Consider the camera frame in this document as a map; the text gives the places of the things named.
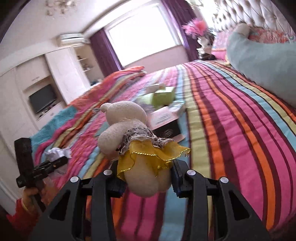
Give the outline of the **left hand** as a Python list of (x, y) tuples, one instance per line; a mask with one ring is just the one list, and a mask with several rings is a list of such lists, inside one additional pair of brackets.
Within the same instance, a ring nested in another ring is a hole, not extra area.
[(43, 182), (43, 184), (38, 185), (37, 187), (26, 187), (23, 190), (23, 195), (22, 195), (22, 206), (23, 208), (30, 213), (31, 215), (39, 215), (42, 213), (41, 208), (39, 204), (36, 201), (35, 196), (40, 195), (41, 197), (41, 202), (44, 205), (46, 204), (46, 184)]

